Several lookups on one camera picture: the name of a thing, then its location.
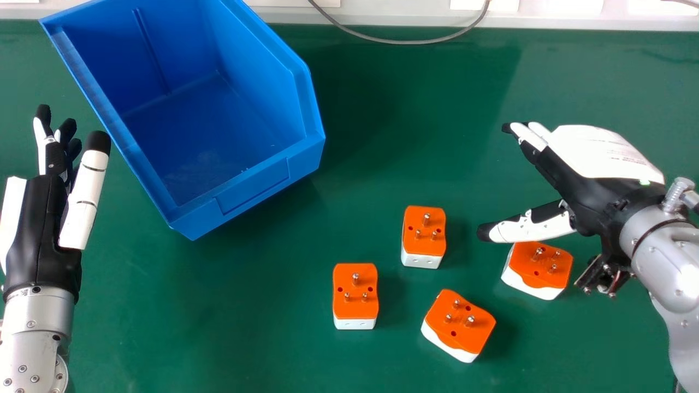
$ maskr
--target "metal plug pin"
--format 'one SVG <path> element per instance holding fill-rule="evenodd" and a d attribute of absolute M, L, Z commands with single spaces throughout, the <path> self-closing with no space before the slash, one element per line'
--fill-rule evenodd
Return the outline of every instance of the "metal plug pin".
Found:
<path fill-rule="evenodd" d="M 536 252 L 534 253 L 534 256 L 531 257 L 531 260 L 533 260 L 534 262 L 538 261 L 539 258 L 541 258 L 541 255 L 542 255 L 543 253 L 544 253 L 544 249 L 543 249 L 543 248 L 541 248 L 541 247 L 537 248 L 537 249 L 536 249 Z"/>

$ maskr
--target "white adapter base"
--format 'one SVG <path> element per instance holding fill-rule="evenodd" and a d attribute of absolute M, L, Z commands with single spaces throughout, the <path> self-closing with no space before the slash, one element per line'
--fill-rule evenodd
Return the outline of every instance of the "white adapter base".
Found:
<path fill-rule="evenodd" d="M 503 282 L 510 287 L 520 290 L 531 296 L 536 296 L 539 299 L 553 300 L 563 292 L 563 288 L 543 287 L 532 288 L 522 280 L 522 277 L 514 270 L 510 269 L 510 265 L 505 265 L 503 275 L 500 277 Z"/>
<path fill-rule="evenodd" d="M 372 320 L 351 320 L 338 319 L 333 313 L 333 322 L 337 330 L 371 330 L 376 326 L 376 319 Z"/>
<path fill-rule="evenodd" d="M 460 362 L 471 363 L 474 360 L 476 360 L 476 357 L 478 357 L 477 353 L 471 353 L 465 350 L 451 348 L 448 345 L 444 344 L 437 336 L 437 333 L 435 333 L 435 331 L 432 330 L 432 328 L 427 324 L 425 320 L 422 320 L 422 327 L 420 328 L 420 331 L 429 342 L 436 345 L 439 349 L 443 350 L 449 355 L 455 357 Z"/>
<path fill-rule="evenodd" d="M 408 254 L 401 241 L 401 262 L 407 267 L 421 267 L 423 269 L 436 269 L 442 262 L 442 257 L 435 255 Z"/>

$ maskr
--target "blue plastic bin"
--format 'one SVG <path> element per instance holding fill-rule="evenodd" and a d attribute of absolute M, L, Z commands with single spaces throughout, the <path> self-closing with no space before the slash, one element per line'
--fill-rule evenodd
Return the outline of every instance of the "blue plastic bin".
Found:
<path fill-rule="evenodd" d="M 308 67 L 241 0 L 98 0 L 41 24 L 187 238 L 317 169 L 325 134 Z"/>

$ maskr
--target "gray cable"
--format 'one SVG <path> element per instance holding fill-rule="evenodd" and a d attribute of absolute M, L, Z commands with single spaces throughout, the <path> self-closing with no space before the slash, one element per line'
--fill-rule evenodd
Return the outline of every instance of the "gray cable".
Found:
<path fill-rule="evenodd" d="M 699 8 L 699 3 L 692 0 L 661 0 L 661 1 L 674 1 L 675 3 L 685 4 L 690 7 Z"/>
<path fill-rule="evenodd" d="M 367 36 L 366 34 L 362 34 L 358 31 L 352 30 L 349 27 L 346 27 L 345 25 L 339 23 L 334 17 L 331 17 L 330 14 L 325 12 L 325 10 L 319 6 L 315 0 L 308 0 L 311 6 L 318 10 L 320 15 L 323 15 L 327 20 L 330 21 L 330 23 L 334 24 L 339 28 L 340 30 L 344 31 L 345 33 L 351 34 L 355 37 L 362 38 L 367 41 L 373 41 L 373 42 L 378 42 L 378 43 L 387 43 L 390 45 L 428 45 L 432 43 L 440 43 L 440 42 L 445 42 L 451 39 L 454 39 L 456 37 L 462 36 L 466 33 L 468 33 L 471 29 L 473 29 L 476 24 L 479 24 L 481 20 L 485 17 L 486 12 L 488 11 L 488 5 L 490 4 L 490 0 L 485 0 L 483 2 L 483 8 L 481 8 L 480 14 L 478 14 L 478 17 L 476 20 L 473 21 L 473 23 L 469 24 L 468 26 L 464 27 L 463 29 L 457 31 L 456 33 L 450 34 L 448 36 L 443 36 L 443 37 L 438 37 L 438 38 L 432 38 L 429 40 L 389 40 L 385 38 L 378 38 L 378 37 L 372 37 L 372 36 Z"/>

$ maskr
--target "green tabletop surface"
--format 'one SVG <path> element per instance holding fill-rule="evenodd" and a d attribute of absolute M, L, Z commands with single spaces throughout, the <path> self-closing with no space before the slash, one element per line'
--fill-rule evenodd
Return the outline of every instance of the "green tabletop surface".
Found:
<path fill-rule="evenodd" d="M 330 26 L 274 28 L 312 72 L 327 133 L 320 169 L 191 242 L 114 152 L 82 259 L 74 392 L 670 391 L 667 332 L 641 284 L 615 300 L 572 286 L 597 239 L 549 242 L 576 262 L 569 288 L 543 301 L 500 281 L 510 247 L 480 243 L 475 229 L 556 198 L 504 122 L 605 127 L 668 180 L 699 178 L 699 35 L 476 29 L 407 47 Z M 55 125 L 77 119 L 79 136 L 101 128 L 38 23 L 2 22 L 0 177 L 35 175 L 39 103 Z M 438 270 L 401 265 L 410 204 L 446 210 Z M 378 267 L 374 330 L 333 326 L 339 262 Z M 420 334 L 443 288 L 497 319 L 472 364 Z"/>

